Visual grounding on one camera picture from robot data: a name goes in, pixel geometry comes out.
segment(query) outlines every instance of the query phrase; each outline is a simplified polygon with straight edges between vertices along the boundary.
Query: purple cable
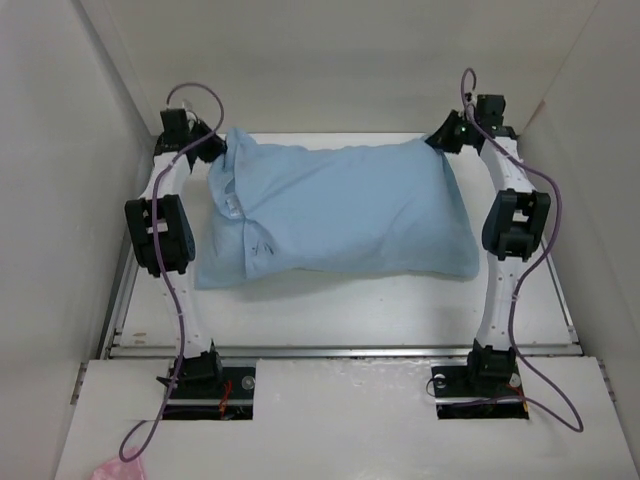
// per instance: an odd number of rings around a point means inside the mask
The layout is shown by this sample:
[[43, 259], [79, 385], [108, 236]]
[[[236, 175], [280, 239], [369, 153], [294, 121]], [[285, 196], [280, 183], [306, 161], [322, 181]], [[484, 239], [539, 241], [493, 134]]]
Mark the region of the purple cable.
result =
[[169, 162], [167, 167], [160, 172], [160, 174], [158, 175], [158, 177], [156, 178], [156, 180], [155, 180], [155, 182], [153, 184], [153, 195], [151, 197], [151, 228], [152, 228], [152, 234], [153, 234], [153, 248], [155, 250], [156, 259], [158, 261], [158, 266], [160, 267], [160, 274], [162, 275], [162, 279], [164, 280], [164, 283], [167, 285], [167, 288], [169, 289], [169, 293], [171, 294], [171, 299], [173, 300], [173, 303], [175, 304], [176, 312], [178, 314], [178, 324], [179, 324], [179, 328], [180, 328], [180, 348], [178, 350], [178, 356], [176, 358], [176, 363], [174, 365], [173, 375], [171, 375], [171, 379], [169, 380], [169, 385], [167, 386], [167, 391], [166, 391], [166, 393], [164, 395], [164, 398], [162, 399], [162, 403], [160, 404], [160, 409], [158, 410], [158, 415], [156, 416], [155, 420], [153, 421], [153, 425], [151, 426], [151, 430], [149, 431], [149, 434], [147, 435], [147, 438], [145, 439], [145, 441], [143, 442], [142, 446], [138, 449], [138, 451], [135, 454], [133, 454], [131, 457], [126, 457], [125, 456], [124, 451], [126, 449], [127, 442], [129, 441], [131, 436], [142, 425], [144, 425], [148, 421], [148, 420], [142, 420], [142, 421], [138, 422], [129, 431], [129, 433], [127, 433], [127, 435], [122, 440], [122, 443], [120, 444], [120, 449], [118, 451], [118, 456], [120, 457], [120, 461], [124, 462], [124, 463], [133, 462], [136, 458], [138, 458], [140, 455], [142, 455], [142, 453], [147, 449], [147, 447], [151, 443], [151, 440], [153, 439], [153, 435], [156, 433], [156, 430], [158, 429], [158, 425], [160, 424], [160, 420], [162, 420], [162, 416], [164, 415], [164, 411], [167, 408], [167, 404], [169, 403], [169, 398], [171, 396], [171, 392], [175, 388], [176, 383], [178, 381], [178, 373], [180, 372], [180, 368], [182, 367], [182, 361], [184, 359], [184, 349], [185, 349], [184, 314], [182, 312], [182, 307], [180, 306], [180, 300], [178, 299], [178, 295], [176, 294], [176, 290], [173, 287], [173, 285], [171, 283], [171, 280], [169, 279], [169, 275], [167, 275], [167, 270], [165, 269], [164, 261], [162, 260], [162, 251], [160, 250], [160, 235], [158, 234], [158, 190], [160, 189], [160, 182], [162, 181], [162, 178], [167, 173], [169, 173], [169, 171], [173, 168], [173, 166], [176, 164], [176, 162], [178, 161], [178, 159], [182, 155], [187, 153], [192, 148], [197, 147], [201, 143], [204, 143], [207, 140], [209, 140], [211, 137], [213, 137], [216, 134], [216, 132], [218, 131], [218, 129], [220, 128], [220, 126], [222, 125], [222, 122], [224, 121], [224, 106], [222, 105], [222, 100], [220, 100], [220, 97], [218, 96], [218, 94], [216, 92], [214, 92], [209, 87], [207, 87], [206, 85], [203, 85], [201, 83], [186, 82], [186, 83], [181, 83], [181, 84], [176, 85], [175, 87], [173, 87], [171, 89], [171, 91], [169, 92], [169, 95], [167, 96], [167, 106], [169, 106], [169, 104], [171, 102], [171, 97], [173, 96], [173, 94], [176, 93], [178, 90], [180, 90], [182, 88], [185, 88], [185, 87], [202, 88], [203, 90], [206, 90], [211, 95], [213, 95], [213, 98], [216, 99], [216, 101], [218, 102], [218, 106], [220, 108], [220, 119], [218, 120], [218, 124], [215, 126], [215, 128], [213, 128], [208, 134], [206, 134], [204, 137], [199, 138], [198, 140], [190, 143], [189, 145], [184, 147], [182, 150], [180, 150], [176, 154], [176, 156], [173, 157], [173, 159]]
[[542, 255], [540, 255], [540, 257], [535, 262], [533, 262], [533, 264], [520, 276], [520, 278], [518, 278], [518, 281], [516, 282], [516, 286], [513, 290], [513, 299], [511, 300], [511, 308], [509, 310], [508, 331], [509, 331], [509, 341], [511, 342], [511, 346], [515, 351], [516, 356], [520, 359], [522, 363], [524, 363], [529, 368], [529, 370], [531, 370], [533, 373], [538, 375], [538, 377], [544, 380], [551, 388], [553, 388], [558, 393], [558, 395], [560, 395], [560, 397], [565, 401], [565, 403], [573, 413], [576, 419], [576, 422], [578, 423], [578, 426], [576, 427], [574, 425], [571, 425], [564, 418], [560, 417], [560, 415], [552, 411], [549, 407], [541, 404], [540, 402], [522, 395], [509, 395], [506, 397], [487, 398], [487, 399], [476, 400], [473, 402], [460, 403], [457, 405], [465, 406], [465, 407], [473, 407], [476, 405], [487, 405], [487, 404], [499, 403], [501, 400], [504, 400], [504, 399], [520, 398], [521, 400], [524, 400], [526, 402], [529, 402], [541, 408], [542, 410], [547, 412], [549, 415], [551, 415], [553, 418], [558, 420], [560, 423], [565, 425], [567, 428], [573, 430], [574, 432], [581, 433], [584, 431], [584, 423], [582, 422], [582, 417], [580, 417], [580, 414], [578, 413], [578, 409], [575, 407], [573, 402], [569, 399], [567, 394], [564, 393], [558, 385], [556, 385], [549, 377], [547, 377], [544, 373], [542, 373], [536, 367], [531, 365], [529, 360], [527, 360], [524, 357], [524, 355], [518, 348], [518, 345], [516, 344], [515, 334], [513, 331], [514, 319], [516, 314], [516, 303], [518, 300], [518, 295], [520, 294], [520, 290], [522, 289], [522, 284], [524, 283], [525, 279], [531, 274], [531, 272], [533, 272], [542, 262], [544, 262], [547, 259], [547, 257], [551, 253], [551, 249], [556, 243], [556, 239], [558, 238], [558, 232], [560, 230], [560, 220], [562, 218], [562, 195], [560, 194], [560, 187], [558, 186], [556, 181], [546, 173], [536, 170], [535, 168], [529, 167], [524, 163], [519, 162], [517, 159], [515, 159], [505, 148], [502, 147], [502, 145], [496, 142], [493, 139], [493, 137], [491, 137], [491, 135], [485, 132], [480, 127], [480, 125], [478, 125], [475, 119], [475, 107], [466, 98], [467, 92], [465, 91], [465, 83], [466, 83], [467, 75], [469, 74], [471, 74], [471, 76], [473, 77], [473, 89], [475, 89], [477, 76], [473, 68], [467, 68], [464, 71], [464, 73], [462, 74], [462, 80], [460, 82], [460, 97], [462, 98], [464, 113], [467, 117], [467, 120], [471, 122], [474, 128], [478, 131], [478, 133], [480, 133], [480, 135], [482, 135], [485, 138], [486, 141], [490, 142], [511, 163], [513, 163], [518, 168], [521, 168], [526, 172], [532, 173], [533, 175], [537, 175], [538, 177], [546, 180], [549, 183], [549, 185], [551, 185], [551, 188], [553, 189], [553, 193], [556, 197], [556, 218], [553, 224], [553, 231], [551, 232], [551, 238], [549, 238], [549, 242], [547, 243], [547, 246], [542, 250]]

